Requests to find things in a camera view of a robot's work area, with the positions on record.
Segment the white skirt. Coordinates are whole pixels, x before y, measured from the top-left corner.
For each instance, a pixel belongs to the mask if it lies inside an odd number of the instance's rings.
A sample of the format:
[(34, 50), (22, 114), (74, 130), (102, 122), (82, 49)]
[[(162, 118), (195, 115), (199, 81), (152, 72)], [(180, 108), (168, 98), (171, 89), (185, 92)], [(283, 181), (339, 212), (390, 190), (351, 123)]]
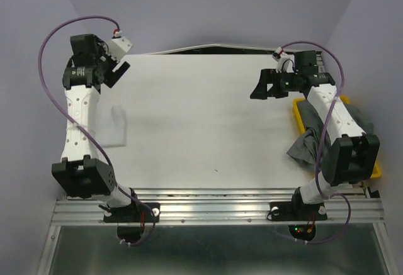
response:
[(104, 148), (126, 146), (127, 115), (120, 105), (97, 111), (95, 139)]

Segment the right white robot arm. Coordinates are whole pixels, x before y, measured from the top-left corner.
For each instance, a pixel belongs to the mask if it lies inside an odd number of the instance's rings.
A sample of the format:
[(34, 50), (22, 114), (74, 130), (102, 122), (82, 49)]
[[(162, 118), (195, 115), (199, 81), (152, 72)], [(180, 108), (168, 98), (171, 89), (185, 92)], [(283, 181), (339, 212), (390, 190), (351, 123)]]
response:
[(334, 79), (319, 72), (316, 52), (289, 56), (278, 47), (273, 53), (275, 69), (263, 69), (251, 99), (285, 98), (302, 93), (322, 121), (315, 177), (297, 188), (290, 201), (270, 204), (273, 222), (302, 221), (316, 216), (327, 218), (323, 201), (337, 193), (342, 184), (356, 184), (371, 177), (380, 141), (353, 119), (339, 97)]

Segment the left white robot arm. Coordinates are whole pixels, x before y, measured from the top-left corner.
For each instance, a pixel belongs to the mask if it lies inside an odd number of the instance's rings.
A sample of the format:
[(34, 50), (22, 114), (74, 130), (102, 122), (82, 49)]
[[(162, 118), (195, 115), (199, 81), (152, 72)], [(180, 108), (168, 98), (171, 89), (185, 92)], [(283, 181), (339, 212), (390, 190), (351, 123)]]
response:
[(123, 57), (132, 42), (120, 30), (104, 42), (94, 34), (70, 38), (72, 56), (62, 77), (67, 103), (65, 144), (60, 162), (52, 164), (52, 175), (71, 198), (97, 199), (108, 217), (127, 221), (140, 214), (140, 205), (130, 188), (121, 187), (111, 162), (99, 159), (96, 142), (96, 110), (101, 87), (112, 88), (129, 69)]

